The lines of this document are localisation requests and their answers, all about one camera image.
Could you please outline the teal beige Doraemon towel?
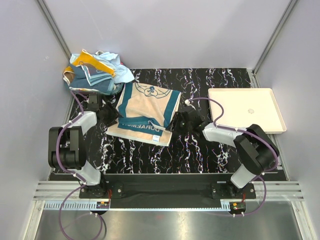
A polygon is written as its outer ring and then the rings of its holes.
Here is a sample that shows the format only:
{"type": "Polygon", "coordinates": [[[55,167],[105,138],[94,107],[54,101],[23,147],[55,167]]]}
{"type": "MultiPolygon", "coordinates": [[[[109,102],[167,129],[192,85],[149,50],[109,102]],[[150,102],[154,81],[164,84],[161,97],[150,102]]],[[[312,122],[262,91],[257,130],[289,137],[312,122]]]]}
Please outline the teal beige Doraemon towel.
{"type": "Polygon", "coordinates": [[[166,130],[180,104],[181,92],[141,82],[124,85],[116,109],[117,123],[106,134],[167,147],[172,132],[166,130]]]}

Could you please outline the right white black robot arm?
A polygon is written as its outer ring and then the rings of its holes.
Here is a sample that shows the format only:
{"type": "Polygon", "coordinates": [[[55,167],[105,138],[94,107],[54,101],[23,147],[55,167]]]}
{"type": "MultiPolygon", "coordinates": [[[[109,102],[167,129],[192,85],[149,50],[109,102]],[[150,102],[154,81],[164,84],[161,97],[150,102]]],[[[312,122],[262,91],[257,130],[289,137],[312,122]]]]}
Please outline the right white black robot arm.
{"type": "Polygon", "coordinates": [[[236,148],[241,166],[230,178],[228,195],[239,198],[245,186],[263,173],[277,168],[279,150],[268,135],[257,124],[247,128],[235,128],[204,121],[195,112],[176,112],[165,128],[167,131],[184,134],[192,133],[208,142],[217,142],[236,148]]]}

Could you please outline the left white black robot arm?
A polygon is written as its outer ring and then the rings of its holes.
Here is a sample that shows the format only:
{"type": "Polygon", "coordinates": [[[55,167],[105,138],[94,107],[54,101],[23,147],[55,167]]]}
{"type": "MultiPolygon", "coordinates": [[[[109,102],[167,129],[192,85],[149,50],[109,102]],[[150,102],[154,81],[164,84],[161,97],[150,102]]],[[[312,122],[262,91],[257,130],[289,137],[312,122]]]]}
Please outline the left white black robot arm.
{"type": "Polygon", "coordinates": [[[103,198],[108,193],[103,174],[87,160],[84,135],[99,121],[106,127],[117,123],[119,112],[101,94],[89,94],[86,105],[63,126],[51,127],[48,132],[48,164],[77,178],[85,193],[103,198]]]}

